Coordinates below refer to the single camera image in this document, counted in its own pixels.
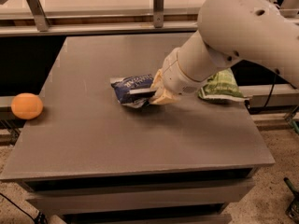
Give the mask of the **dark flat gripper finger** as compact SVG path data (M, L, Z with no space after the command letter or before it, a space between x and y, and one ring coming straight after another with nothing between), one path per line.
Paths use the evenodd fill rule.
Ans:
M129 90L129 93L135 95L135 94L144 94L144 93L155 93L156 91L157 91L156 89L142 88L142 89Z

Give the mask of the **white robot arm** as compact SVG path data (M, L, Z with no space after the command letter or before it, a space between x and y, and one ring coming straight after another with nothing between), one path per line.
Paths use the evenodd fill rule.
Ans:
M133 90L153 105L174 103L241 60L299 86L299 26L265 0L206 0L197 31L164 59L152 85Z

